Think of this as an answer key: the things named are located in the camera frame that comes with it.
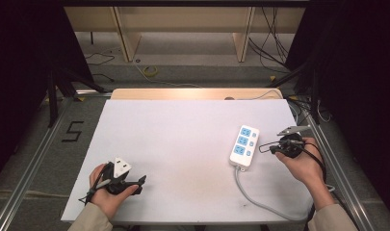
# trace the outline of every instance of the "white tabletop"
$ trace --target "white tabletop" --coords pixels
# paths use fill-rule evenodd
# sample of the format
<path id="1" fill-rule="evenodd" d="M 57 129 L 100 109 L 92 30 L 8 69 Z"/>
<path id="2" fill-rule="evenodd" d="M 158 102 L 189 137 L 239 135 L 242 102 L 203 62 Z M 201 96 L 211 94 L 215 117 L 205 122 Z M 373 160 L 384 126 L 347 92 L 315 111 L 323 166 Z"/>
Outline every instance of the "white tabletop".
<path id="1" fill-rule="evenodd" d="M 62 216 L 74 221 L 99 164 L 120 157 L 132 165 L 126 178 L 147 175 L 143 192 L 127 198 L 113 223 L 230 224 L 282 222 L 248 202 L 229 164 L 242 125 L 260 130 L 258 145 L 295 126 L 285 100 L 108 100 Z M 305 218 L 312 198 L 271 152 L 256 148 L 240 181 L 254 200 Z"/>

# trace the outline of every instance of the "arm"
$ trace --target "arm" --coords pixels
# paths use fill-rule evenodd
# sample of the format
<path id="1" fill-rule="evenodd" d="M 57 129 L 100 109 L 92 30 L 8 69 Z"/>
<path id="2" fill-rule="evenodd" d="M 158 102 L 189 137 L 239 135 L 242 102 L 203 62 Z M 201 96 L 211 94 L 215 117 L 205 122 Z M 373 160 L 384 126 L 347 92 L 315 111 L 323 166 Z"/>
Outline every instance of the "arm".
<path id="1" fill-rule="evenodd" d="M 313 138 L 304 138 L 305 149 L 323 162 L 318 146 Z M 356 230 L 346 212 L 333 200 L 324 180 L 320 166 L 306 153 L 300 153 L 296 158 L 286 157 L 282 153 L 275 153 L 293 174 L 302 182 L 312 195 L 317 214 L 309 222 L 310 230 Z"/>
<path id="2" fill-rule="evenodd" d="M 91 187 L 104 166 L 96 167 L 90 175 Z M 112 230 L 113 225 L 109 220 L 114 217 L 119 205 L 137 188 L 137 185 L 130 186 L 118 195 L 110 194 L 105 189 L 98 190 L 68 230 Z"/>

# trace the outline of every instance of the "power strip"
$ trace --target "power strip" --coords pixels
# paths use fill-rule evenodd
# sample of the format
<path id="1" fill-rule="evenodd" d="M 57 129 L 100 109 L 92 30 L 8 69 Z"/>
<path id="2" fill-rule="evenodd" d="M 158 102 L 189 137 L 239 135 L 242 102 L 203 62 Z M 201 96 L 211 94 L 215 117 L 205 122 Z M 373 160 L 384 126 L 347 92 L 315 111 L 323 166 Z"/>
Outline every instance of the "power strip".
<path id="1" fill-rule="evenodd" d="M 240 167 L 241 171 L 248 169 L 251 165 L 252 156 L 254 155 L 259 135 L 260 131 L 256 128 L 245 125 L 241 127 L 236 143 L 231 151 L 231 165 Z"/>

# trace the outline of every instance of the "beige sleeve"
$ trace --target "beige sleeve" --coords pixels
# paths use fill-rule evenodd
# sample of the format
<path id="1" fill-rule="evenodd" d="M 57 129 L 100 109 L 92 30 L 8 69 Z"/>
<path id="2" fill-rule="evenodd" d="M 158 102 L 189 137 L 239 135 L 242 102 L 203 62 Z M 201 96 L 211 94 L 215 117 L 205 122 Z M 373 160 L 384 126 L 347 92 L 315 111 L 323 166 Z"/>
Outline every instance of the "beige sleeve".
<path id="1" fill-rule="evenodd" d="M 68 231 L 111 231 L 113 225 L 98 206 L 88 203 Z"/>
<path id="2" fill-rule="evenodd" d="M 308 222 L 310 231 L 357 230 L 353 222 L 338 204 L 328 205 L 318 211 Z"/>

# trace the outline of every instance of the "person's left hand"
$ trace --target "person's left hand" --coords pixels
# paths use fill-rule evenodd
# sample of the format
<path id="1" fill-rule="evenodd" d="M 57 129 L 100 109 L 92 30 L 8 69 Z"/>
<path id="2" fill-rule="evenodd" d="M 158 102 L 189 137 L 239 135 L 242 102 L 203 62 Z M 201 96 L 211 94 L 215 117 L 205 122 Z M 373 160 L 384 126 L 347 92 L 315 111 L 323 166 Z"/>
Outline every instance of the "person's left hand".
<path id="1" fill-rule="evenodd" d="M 102 164 L 93 170 L 90 175 L 90 187 L 93 186 L 96 178 L 98 178 L 99 173 L 104 166 L 105 164 Z M 105 189 L 100 189 L 95 192 L 94 196 L 91 199 L 91 203 L 98 206 L 101 211 L 107 216 L 107 218 L 111 219 L 116 214 L 117 208 L 122 203 L 122 201 L 124 201 L 128 196 L 134 193 L 137 188 L 138 185 L 130 186 L 118 195 L 113 195 L 107 192 L 107 190 Z"/>

